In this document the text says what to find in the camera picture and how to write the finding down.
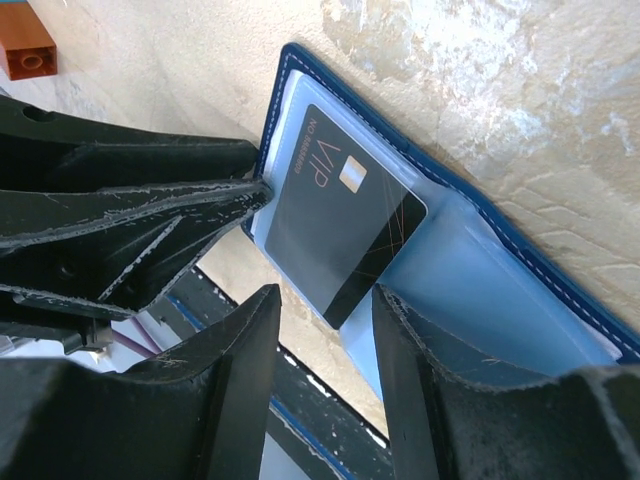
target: white stitching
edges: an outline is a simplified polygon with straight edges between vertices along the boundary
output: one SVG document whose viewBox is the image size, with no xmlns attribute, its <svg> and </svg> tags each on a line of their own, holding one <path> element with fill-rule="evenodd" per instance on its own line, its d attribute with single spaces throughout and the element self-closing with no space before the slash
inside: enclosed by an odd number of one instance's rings
<svg viewBox="0 0 640 480">
<path fill-rule="evenodd" d="M 434 171 L 432 171 L 429 167 L 427 167 L 426 165 L 423 165 L 422 163 L 418 162 L 415 158 L 413 158 L 411 155 L 409 155 L 408 153 L 402 153 L 400 150 L 398 150 L 395 145 L 393 145 L 381 132 L 379 132 L 373 125 L 371 125 L 369 122 L 367 122 L 367 120 L 360 115 L 360 113 L 358 113 L 355 109 L 353 109 L 340 95 L 338 95 L 336 92 L 333 91 L 333 89 L 328 86 L 324 80 L 322 80 L 322 78 L 320 78 L 320 76 L 314 72 L 306 63 L 304 63 L 304 61 L 302 61 L 301 59 L 299 59 L 296 55 L 294 55 L 293 53 L 288 53 L 285 58 L 284 58 L 284 65 L 282 68 L 282 71 L 280 73 L 280 78 L 278 79 L 278 86 L 277 86 L 277 94 L 276 94 L 276 101 L 274 104 L 274 108 L 271 111 L 271 118 L 269 120 L 269 127 L 267 129 L 267 139 L 271 138 L 271 134 L 273 133 L 273 127 L 274 127 L 274 123 L 275 123 L 275 119 L 276 119 L 276 113 L 278 111 L 279 108 L 279 103 L 280 103 L 280 96 L 282 93 L 282 84 L 285 80 L 285 73 L 287 71 L 287 65 L 289 63 L 289 60 L 293 58 L 294 60 L 296 60 L 302 67 L 304 67 L 305 70 L 307 70 L 312 76 L 313 78 L 315 78 L 317 81 L 319 81 L 320 83 L 322 83 L 322 85 L 329 90 L 334 96 L 336 96 L 337 98 L 340 99 L 340 101 L 347 107 L 349 108 L 353 113 L 355 113 L 356 115 L 358 115 L 358 117 L 360 117 L 360 119 L 365 122 L 367 125 L 369 125 L 369 127 L 371 129 L 373 129 L 373 131 L 375 131 L 380 138 L 382 138 L 391 148 L 393 148 L 396 152 L 398 152 L 401 156 L 403 157 L 408 157 L 413 165 L 415 165 L 417 168 L 423 170 L 423 171 L 427 171 L 428 173 L 430 173 L 433 177 L 437 178 L 441 183 L 443 183 L 444 185 L 446 185 L 448 188 L 451 188 L 453 190 L 455 190 L 456 192 L 458 192 L 460 195 L 462 195 L 468 202 L 470 202 L 473 206 L 475 206 L 482 214 L 483 214 L 483 218 L 485 220 L 487 220 L 495 230 L 497 230 L 498 232 L 500 232 L 501 236 L 507 240 L 511 246 L 515 249 L 515 253 L 516 255 L 522 260 L 524 261 L 527 265 L 529 265 L 530 268 L 532 268 L 533 270 L 535 270 L 538 273 L 538 278 L 540 278 L 541 280 L 546 281 L 547 285 L 549 286 L 553 286 L 556 290 L 558 290 L 559 292 L 561 292 L 564 297 L 571 301 L 577 308 L 580 309 L 580 311 L 582 313 L 584 313 L 588 318 L 590 318 L 596 325 L 597 328 L 599 328 L 600 330 L 604 330 L 602 333 L 605 334 L 607 337 L 609 337 L 610 335 L 613 337 L 614 340 L 616 340 L 617 342 L 619 342 L 621 345 L 623 345 L 627 350 L 633 352 L 636 357 L 640 358 L 640 353 L 638 353 L 637 351 L 635 351 L 630 345 L 628 345 L 627 343 L 625 343 L 624 341 L 622 341 L 618 336 L 614 335 L 614 334 L 610 334 L 610 332 L 606 329 L 606 327 L 604 327 L 591 313 L 589 313 L 582 305 L 580 305 L 578 302 L 576 302 L 576 300 L 574 300 L 571 296 L 569 296 L 569 294 L 567 292 L 565 292 L 562 287 L 560 287 L 559 285 L 557 285 L 553 280 L 551 280 L 547 275 L 545 275 L 542 270 L 540 270 L 536 265 L 534 265 L 529 259 L 527 259 L 522 252 L 520 251 L 520 249 L 518 248 L 518 246 L 515 244 L 515 242 L 513 240 L 511 240 L 511 238 L 509 237 L 509 235 L 507 233 L 505 233 L 498 224 L 495 223 L 495 221 L 489 216 L 489 214 L 487 212 L 484 211 L 484 209 L 482 207 L 480 207 L 480 205 L 478 205 L 475 201 L 473 201 L 473 199 L 469 198 L 464 192 L 460 191 L 458 188 L 456 188 L 454 185 L 452 185 L 451 183 L 449 183 L 447 180 L 445 180 L 444 178 L 442 178 L 440 175 L 438 175 L 437 173 L 435 173 Z M 265 156 L 267 153 L 267 149 L 265 148 L 264 151 L 262 152 L 262 156 L 260 158 L 260 163 L 261 165 L 264 164 L 264 160 L 265 160 Z"/>
</svg>

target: wallet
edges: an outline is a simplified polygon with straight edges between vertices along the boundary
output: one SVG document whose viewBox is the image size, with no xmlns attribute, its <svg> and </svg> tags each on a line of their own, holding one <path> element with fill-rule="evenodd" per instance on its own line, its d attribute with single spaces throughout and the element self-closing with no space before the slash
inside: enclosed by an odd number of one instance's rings
<svg viewBox="0 0 640 480">
<path fill-rule="evenodd" d="M 517 372 L 489 383 L 640 360 L 633 330 L 300 45 L 282 50 L 255 175 L 274 199 L 245 232 L 380 398 L 375 284 L 425 319 L 443 362 Z"/>
</svg>

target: card holder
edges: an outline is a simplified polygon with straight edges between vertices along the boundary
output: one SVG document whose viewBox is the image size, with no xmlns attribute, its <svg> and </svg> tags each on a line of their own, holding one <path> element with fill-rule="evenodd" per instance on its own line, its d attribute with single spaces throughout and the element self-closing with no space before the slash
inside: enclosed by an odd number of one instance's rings
<svg viewBox="0 0 640 480">
<path fill-rule="evenodd" d="M 465 343 L 439 326 L 446 322 L 434 322 L 421 317 L 394 292 L 384 287 L 377 293 L 374 291 L 373 295 L 378 295 L 378 300 L 380 296 L 384 297 L 398 318 L 407 322 L 407 329 L 416 335 L 418 346 L 428 350 L 428 356 L 434 360 L 432 367 L 440 369 L 448 377 L 457 377 L 457 380 L 468 385 L 493 389 L 524 387 L 549 380 L 546 375 L 499 360 Z"/>
<path fill-rule="evenodd" d="M 283 49 L 256 169 L 275 198 L 245 231 L 317 315 L 323 316 L 327 303 L 318 299 L 337 291 L 331 281 L 337 285 L 343 280 L 336 273 L 339 268 L 331 262 L 311 262 L 303 274 L 296 273 L 291 266 L 296 262 L 285 265 L 266 248 L 277 229 L 281 242 L 296 239 L 301 258 L 313 257 L 311 244 L 306 250 L 299 245 L 303 237 L 296 237 L 295 223 L 274 220 L 279 205 L 292 205 L 295 211 L 296 204 L 305 201 L 304 188 L 297 190 L 298 202 L 282 199 L 287 174 L 302 151 L 301 129 L 310 106 L 357 145 L 347 150 L 361 148 L 424 205 L 424 218 L 376 281 L 427 319 L 425 328 L 465 345 L 470 358 L 480 352 L 534 376 L 640 360 L 637 335 L 544 257 L 484 195 L 404 138 L 303 47 L 290 44 Z M 344 170 L 348 160 L 343 163 Z M 373 203 L 368 211 L 358 208 L 353 222 L 340 224 L 335 232 L 345 239 L 345 246 L 355 245 L 353 239 L 364 235 L 368 216 L 380 210 Z M 300 281 L 300 275 L 308 278 Z M 316 289 L 329 293 L 321 295 Z M 332 325 L 339 326 L 347 352 L 380 396 L 371 291 L 356 300 L 346 320 Z M 454 343 L 443 340 L 442 345 Z"/>
</svg>

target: blue wallet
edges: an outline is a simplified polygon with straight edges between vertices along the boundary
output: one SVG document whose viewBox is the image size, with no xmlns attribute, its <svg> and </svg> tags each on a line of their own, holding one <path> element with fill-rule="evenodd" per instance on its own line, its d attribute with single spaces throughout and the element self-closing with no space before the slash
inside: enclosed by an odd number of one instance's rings
<svg viewBox="0 0 640 480">
<path fill-rule="evenodd" d="M 376 282 L 465 369 L 503 362 L 533 380 L 640 361 L 634 331 L 300 45 L 283 48 L 255 175 L 274 200 L 245 231 L 379 397 Z"/>
</svg>

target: card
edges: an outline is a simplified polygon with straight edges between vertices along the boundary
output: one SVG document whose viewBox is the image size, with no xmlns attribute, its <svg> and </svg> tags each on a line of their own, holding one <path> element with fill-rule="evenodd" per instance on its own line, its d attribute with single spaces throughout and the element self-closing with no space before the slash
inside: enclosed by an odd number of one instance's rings
<svg viewBox="0 0 640 480">
<path fill-rule="evenodd" d="M 339 328 L 426 215 L 420 200 L 311 104 L 265 251 Z"/>
</svg>

